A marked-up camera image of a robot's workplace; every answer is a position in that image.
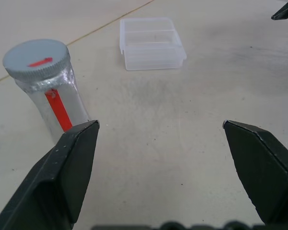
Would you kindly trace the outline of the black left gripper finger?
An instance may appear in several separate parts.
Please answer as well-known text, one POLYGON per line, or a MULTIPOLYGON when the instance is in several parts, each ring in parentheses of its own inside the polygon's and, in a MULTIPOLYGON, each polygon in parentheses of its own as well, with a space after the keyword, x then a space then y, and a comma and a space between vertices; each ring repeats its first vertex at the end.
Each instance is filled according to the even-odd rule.
POLYGON ((91 178, 100 124, 72 127, 29 171, 0 213, 0 230, 71 230, 91 178))
POLYGON ((270 132, 223 123, 238 177, 265 224, 288 224, 288 149, 270 132))

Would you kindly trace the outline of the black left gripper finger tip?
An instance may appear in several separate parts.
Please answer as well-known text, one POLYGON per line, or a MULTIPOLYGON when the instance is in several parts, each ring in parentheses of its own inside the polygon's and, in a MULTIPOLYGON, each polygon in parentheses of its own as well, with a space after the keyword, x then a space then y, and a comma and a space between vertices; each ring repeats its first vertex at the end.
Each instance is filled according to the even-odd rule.
POLYGON ((271 17, 272 20, 288 19, 288 2, 271 17))

